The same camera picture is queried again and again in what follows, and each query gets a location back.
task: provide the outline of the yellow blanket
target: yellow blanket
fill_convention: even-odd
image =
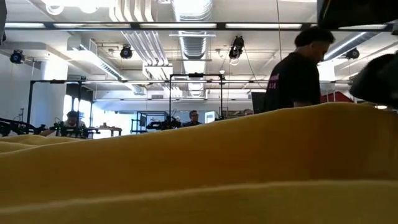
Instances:
[[[7,213],[79,198],[285,181],[396,180],[397,136],[396,114],[333,103],[121,138],[1,138],[0,223],[6,223],[2,218],[9,223],[35,223],[26,222],[25,218],[32,218],[29,215],[10,218]],[[397,193],[396,187],[387,190],[389,195]],[[105,207],[112,210],[112,205]],[[121,209],[123,217],[135,214],[129,213],[134,207],[129,204]],[[166,207],[156,212],[166,217]],[[90,223],[87,220],[97,213],[83,210],[77,209],[75,215],[82,223]],[[68,217],[65,220],[72,223],[79,220]],[[69,222],[43,220],[38,223]],[[111,220],[118,220],[117,215],[108,222],[93,223],[118,222]]]

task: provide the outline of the ceiling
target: ceiling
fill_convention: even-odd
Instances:
[[[57,22],[81,22],[98,21],[111,22],[107,8],[100,8],[92,14],[81,12],[77,7],[67,7],[65,10],[53,16],[45,10],[42,0],[6,0],[8,15],[7,21],[57,21]],[[310,2],[283,1],[283,0],[214,0],[210,21],[213,22],[314,22],[316,23],[317,4]],[[174,15],[170,4],[152,3],[152,17],[155,21],[174,21]],[[69,74],[86,75],[88,78],[106,78],[106,75],[98,67],[90,63],[79,61],[67,52],[67,39],[72,33],[62,31],[8,31],[8,42],[42,42],[55,50],[65,54],[75,63],[69,66]],[[159,31],[160,42],[169,61],[173,64],[174,73],[183,73],[183,62],[178,38],[170,37],[171,32]],[[277,31],[216,31],[216,37],[211,38],[208,48],[208,62],[206,73],[219,73],[225,71],[227,80],[253,80],[253,73],[258,80],[267,80],[274,66],[291,51],[294,50],[294,39],[298,32]],[[334,32],[335,44],[341,44],[345,38],[353,35],[352,32]],[[117,67],[128,79],[146,79],[140,72],[129,71],[142,70],[142,60],[133,52],[129,60],[121,60],[119,52],[126,44],[126,39],[120,32],[82,32],[83,37],[93,39],[97,44],[98,53],[112,66]],[[227,56],[229,46],[236,35],[242,35],[245,41],[247,54],[242,54],[237,66],[229,64]],[[357,46],[360,57],[356,60],[336,59],[335,79],[347,80],[352,74],[360,71],[368,62],[380,54],[393,53],[398,50],[397,37],[388,33],[381,33],[374,38]],[[225,88],[250,89],[262,88],[264,84],[256,83],[230,84]],[[106,88],[101,85],[101,90],[128,90],[123,86]],[[337,89],[347,90],[347,86],[338,85]]]

